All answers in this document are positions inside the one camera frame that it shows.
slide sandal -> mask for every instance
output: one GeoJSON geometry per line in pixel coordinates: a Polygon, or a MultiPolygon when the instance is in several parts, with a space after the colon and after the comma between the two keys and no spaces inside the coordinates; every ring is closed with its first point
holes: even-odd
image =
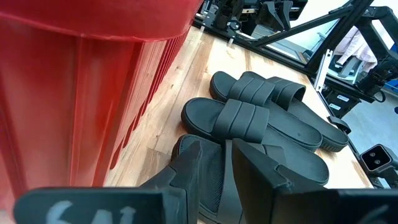
{"type": "MultiPolygon", "coordinates": [[[[269,104],[279,105],[279,110],[288,111],[322,134],[323,140],[320,147],[331,152],[340,152],[348,145],[348,136],[344,132],[326,122],[302,102],[305,93],[304,85],[279,77],[265,79],[254,72],[244,72],[239,80],[225,72],[216,72],[210,82],[210,93],[214,99],[223,102],[232,98],[266,108],[269,108],[269,104]],[[267,100],[263,105],[262,101],[268,98],[272,100],[272,103],[267,100]]],[[[280,113],[280,111],[274,111],[274,108],[275,106],[270,108],[271,114],[280,113]]],[[[349,129],[344,121],[335,117],[331,118],[338,126],[349,129]]]]}
{"type": "MultiPolygon", "coordinates": [[[[205,174],[199,187],[199,219],[205,223],[245,223],[233,175],[232,140],[226,140],[221,146],[199,136],[183,135],[173,148],[172,161],[194,142],[199,142],[203,149],[202,165],[205,174]]],[[[247,144],[320,185],[328,181],[329,170],[325,162],[308,150],[247,144]]]]}
{"type": "Polygon", "coordinates": [[[268,105],[271,110],[234,99],[223,103],[194,98],[183,107],[181,119],[190,134],[219,143],[241,138],[253,143],[274,145],[276,142],[277,146],[297,143],[312,152],[319,148],[322,135],[315,128],[275,103],[268,105]]]}

